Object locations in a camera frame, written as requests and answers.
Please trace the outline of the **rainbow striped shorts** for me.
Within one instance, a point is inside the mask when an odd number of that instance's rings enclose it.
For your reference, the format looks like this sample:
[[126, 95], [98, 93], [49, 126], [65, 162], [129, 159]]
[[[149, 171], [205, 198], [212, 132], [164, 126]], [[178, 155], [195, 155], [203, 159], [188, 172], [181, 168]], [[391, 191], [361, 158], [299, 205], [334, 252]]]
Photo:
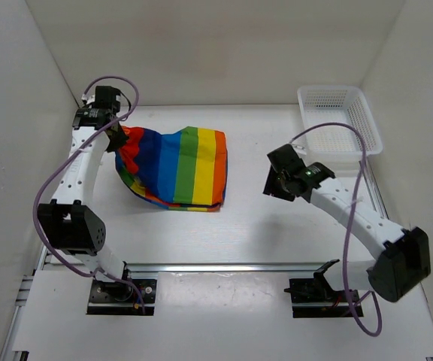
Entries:
[[173, 134], [124, 127], [115, 153], [123, 183], [139, 198], [167, 210], [218, 211], [225, 201], [228, 151], [224, 132], [187, 126]]

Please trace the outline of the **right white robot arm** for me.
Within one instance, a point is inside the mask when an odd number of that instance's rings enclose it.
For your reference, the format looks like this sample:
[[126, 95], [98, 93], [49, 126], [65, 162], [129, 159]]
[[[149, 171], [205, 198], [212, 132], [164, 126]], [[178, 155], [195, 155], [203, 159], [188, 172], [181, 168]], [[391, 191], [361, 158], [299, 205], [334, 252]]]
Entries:
[[431, 273], [428, 235], [419, 227], [405, 229], [381, 217], [363, 202], [355, 202], [333, 171], [319, 162], [304, 161], [285, 144], [268, 154], [271, 167], [263, 193], [278, 199], [302, 198], [349, 226], [370, 255], [371, 262], [326, 262], [301, 287], [288, 293], [309, 302], [331, 301], [344, 294], [343, 277], [351, 290], [374, 291], [388, 302], [397, 302]]

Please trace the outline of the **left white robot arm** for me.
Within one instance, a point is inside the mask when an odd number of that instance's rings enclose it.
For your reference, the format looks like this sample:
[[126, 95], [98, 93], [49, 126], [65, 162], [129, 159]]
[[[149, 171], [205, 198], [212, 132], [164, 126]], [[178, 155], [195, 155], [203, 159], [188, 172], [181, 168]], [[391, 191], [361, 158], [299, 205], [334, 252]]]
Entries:
[[91, 204], [102, 157], [127, 140], [117, 119], [122, 95], [113, 86], [97, 86], [93, 97], [82, 98], [68, 158], [44, 182], [48, 186], [58, 179], [59, 185], [49, 201], [41, 201], [38, 193], [33, 205], [35, 229], [47, 249], [73, 272], [108, 282], [107, 291], [117, 301], [130, 298], [134, 284], [126, 277], [126, 264], [105, 244], [105, 224]]

